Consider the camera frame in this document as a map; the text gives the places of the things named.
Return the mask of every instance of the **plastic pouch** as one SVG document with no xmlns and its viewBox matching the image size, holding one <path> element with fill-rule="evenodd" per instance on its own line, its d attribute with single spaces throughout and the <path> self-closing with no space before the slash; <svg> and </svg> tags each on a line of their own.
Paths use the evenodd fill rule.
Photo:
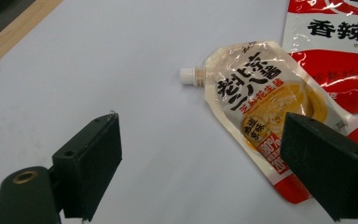
<svg viewBox="0 0 358 224">
<path fill-rule="evenodd" d="M 358 119 L 274 42 L 218 49 L 205 68 L 182 69 L 181 81 L 205 86 L 213 113 L 291 203 L 303 202 L 310 194 L 280 156 L 286 112 L 317 119 L 358 142 Z"/>
<path fill-rule="evenodd" d="M 358 113 L 358 0 L 290 0 L 282 47 Z"/>
</svg>

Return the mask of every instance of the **white surface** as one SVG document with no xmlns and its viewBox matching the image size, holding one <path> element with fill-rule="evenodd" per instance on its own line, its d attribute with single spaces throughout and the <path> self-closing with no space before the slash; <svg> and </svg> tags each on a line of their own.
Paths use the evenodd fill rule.
<svg viewBox="0 0 358 224">
<path fill-rule="evenodd" d="M 333 223 L 284 201 L 182 67 L 218 47 L 282 43 L 287 0 L 65 0 L 0 61 L 0 182 L 92 119 L 120 116 L 123 161 L 91 223 Z M 79 223 L 65 220 L 64 223 Z M 345 220 L 342 223 L 358 223 Z"/>
</svg>

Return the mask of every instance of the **wooden edge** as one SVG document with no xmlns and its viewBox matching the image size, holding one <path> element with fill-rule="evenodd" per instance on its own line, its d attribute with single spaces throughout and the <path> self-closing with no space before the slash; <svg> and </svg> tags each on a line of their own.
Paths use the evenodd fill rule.
<svg viewBox="0 0 358 224">
<path fill-rule="evenodd" d="M 35 0 L 0 33 L 0 59 L 41 22 L 62 0 Z"/>
</svg>

